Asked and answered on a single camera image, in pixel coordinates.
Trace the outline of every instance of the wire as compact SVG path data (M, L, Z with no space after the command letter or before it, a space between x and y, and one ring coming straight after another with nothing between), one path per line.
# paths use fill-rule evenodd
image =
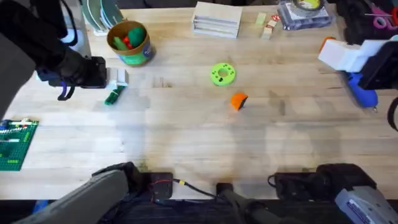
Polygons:
M158 183L171 182L171 181L172 180L162 179L162 180L156 180L155 182L150 183L150 184L151 185L155 185L155 184L158 184Z
M274 183L275 183L275 174L272 174L272 175L270 175L269 177L268 177L268 184L271 186L271 187L273 187L273 188L276 188L276 185L275 184L273 184L273 183L271 183L271 179L274 179Z
M154 202L154 198L155 198L155 192L153 191L153 186L155 185L155 184L159 184L159 183L166 183L166 182L171 182L172 180L168 180L168 179L162 179L162 180L156 180L155 182L153 182L153 183L150 183L149 185L148 185L148 189L149 189L149 191L151 192L151 197L150 197L150 202Z
M219 196L216 196L216 195L213 195L213 194L211 194L211 193L205 192L204 190L200 190L200 189L198 189L197 187L195 187L195 186L189 184L188 182L182 181L182 180L180 180L180 179L173 179L173 181L174 181L174 182L177 182L177 183L179 183L179 184L185 185L185 186L191 188L192 190L194 190L194 191L196 191L196 192L199 192L199 193L201 193L201 194L203 194L203 195L212 197L212 198L214 198L214 199L222 199L222 198L219 197Z
M73 41L71 41L69 43L65 43L65 44L68 45L68 46L74 46L78 42L78 37L77 37L77 30L76 30L75 20L73 19L73 13L72 13L72 10L70 10L68 4L65 2L65 0L61 0L61 2L65 6L65 8L67 9L70 21L72 22L73 31L75 33L75 37L73 38Z

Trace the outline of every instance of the orange block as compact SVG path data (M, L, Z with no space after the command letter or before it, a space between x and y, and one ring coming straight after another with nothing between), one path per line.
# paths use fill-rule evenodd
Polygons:
M248 96L244 93L235 93L235 95L233 95L231 98L231 104L236 110L240 110L247 98Z

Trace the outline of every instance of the small wooden block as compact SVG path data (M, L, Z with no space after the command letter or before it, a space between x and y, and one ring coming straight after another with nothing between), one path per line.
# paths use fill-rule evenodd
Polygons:
M257 16L256 24L263 25L266 17L267 17L266 13L260 12L259 15Z
M261 38L269 40L271 38L272 28L265 27L264 31L262 32Z
M270 20L270 21L268 21L267 26L275 27L276 24L277 24L277 22L275 20Z

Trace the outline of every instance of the red wire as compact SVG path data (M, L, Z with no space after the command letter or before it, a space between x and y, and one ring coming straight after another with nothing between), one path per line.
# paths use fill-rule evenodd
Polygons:
M171 180L163 179L163 180L156 180L155 182L151 183L151 185L155 185L158 183L164 183L164 182L171 182Z
M156 180L153 183L150 183L149 185L155 185L155 184L159 184L159 183L164 183L164 182L171 182L171 180L167 180L167 179L162 179L162 180ZM152 197L150 198L150 202L154 202L154 193L152 192Z

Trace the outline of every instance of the blue glue gun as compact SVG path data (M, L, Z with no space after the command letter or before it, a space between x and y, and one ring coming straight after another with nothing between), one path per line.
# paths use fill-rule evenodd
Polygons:
M358 83L362 78L361 73L349 72L348 75L348 86L353 93L356 101L363 108L374 108L377 111L377 104L379 100L377 98L377 93L375 90L364 90Z

